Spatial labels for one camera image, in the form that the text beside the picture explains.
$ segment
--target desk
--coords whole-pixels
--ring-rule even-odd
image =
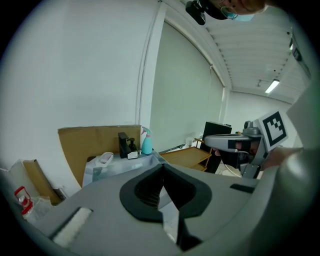
[[[202,161],[209,159],[211,153],[195,146],[160,154],[169,164],[179,165],[198,171],[204,172],[207,167],[200,164]]]

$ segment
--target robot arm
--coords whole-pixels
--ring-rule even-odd
[[[240,170],[244,178],[256,178],[271,150],[288,138],[279,111],[273,111],[255,121],[246,121],[242,134],[209,135],[204,143],[219,150],[224,164]],[[258,142],[255,155],[250,153],[252,142]]]

